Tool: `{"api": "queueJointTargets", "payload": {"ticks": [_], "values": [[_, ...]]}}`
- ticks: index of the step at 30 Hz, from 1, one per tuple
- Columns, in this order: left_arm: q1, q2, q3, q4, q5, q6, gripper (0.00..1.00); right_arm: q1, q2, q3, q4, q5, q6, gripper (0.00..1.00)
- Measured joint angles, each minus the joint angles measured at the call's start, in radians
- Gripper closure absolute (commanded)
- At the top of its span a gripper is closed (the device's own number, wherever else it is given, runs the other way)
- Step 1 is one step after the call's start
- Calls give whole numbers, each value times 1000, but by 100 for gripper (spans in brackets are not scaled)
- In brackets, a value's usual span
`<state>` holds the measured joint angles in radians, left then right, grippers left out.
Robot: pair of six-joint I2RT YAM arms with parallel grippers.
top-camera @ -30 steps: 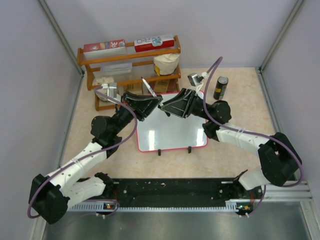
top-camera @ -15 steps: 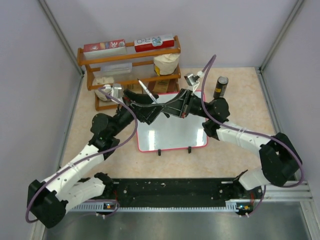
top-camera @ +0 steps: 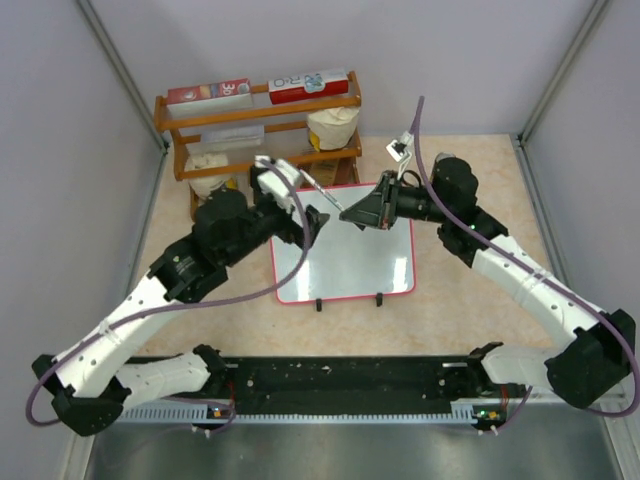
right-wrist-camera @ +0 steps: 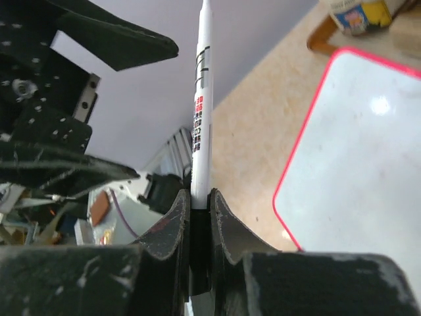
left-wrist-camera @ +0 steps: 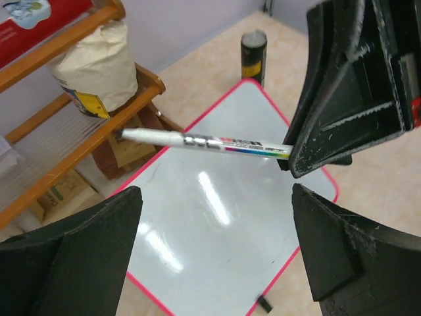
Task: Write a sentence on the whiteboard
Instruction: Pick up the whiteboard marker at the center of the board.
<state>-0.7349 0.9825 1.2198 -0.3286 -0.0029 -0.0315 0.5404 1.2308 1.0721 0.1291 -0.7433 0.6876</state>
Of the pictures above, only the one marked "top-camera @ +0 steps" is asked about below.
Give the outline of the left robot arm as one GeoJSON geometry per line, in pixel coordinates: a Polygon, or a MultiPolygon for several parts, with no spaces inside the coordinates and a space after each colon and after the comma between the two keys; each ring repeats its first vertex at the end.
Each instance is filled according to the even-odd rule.
{"type": "Polygon", "coordinates": [[[52,396],[54,424],[95,435],[124,412],[165,398],[207,402],[234,413],[227,365],[218,350],[199,345],[153,360],[136,352],[186,310],[210,308],[206,296],[272,237],[306,256],[328,215],[303,206],[304,173],[285,163],[251,167],[254,201],[236,189],[213,190],[196,209],[192,230],[169,245],[122,303],[76,345],[32,364],[36,387],[52,396]]]}

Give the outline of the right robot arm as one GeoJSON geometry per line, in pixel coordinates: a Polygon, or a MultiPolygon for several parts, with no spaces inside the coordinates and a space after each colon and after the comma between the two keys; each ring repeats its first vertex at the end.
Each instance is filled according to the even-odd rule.
{"type": "Polygon", "coordinates": [[[478,205],[477,189],[465,160],[441,154],[426,184],[406,185],[387,170],[340,218],[361,229],[388,230],[398,219],[437,224],[450,254],[495,282],[544,328],[553,341],[547,349],[494,342],[474,350],[466,372],[474,393],[487,396],[502,384],[521,384],[589,408],[633,372],[635,321],[623,310],[607,313],[582,299],[541,267],[478,205]]]}

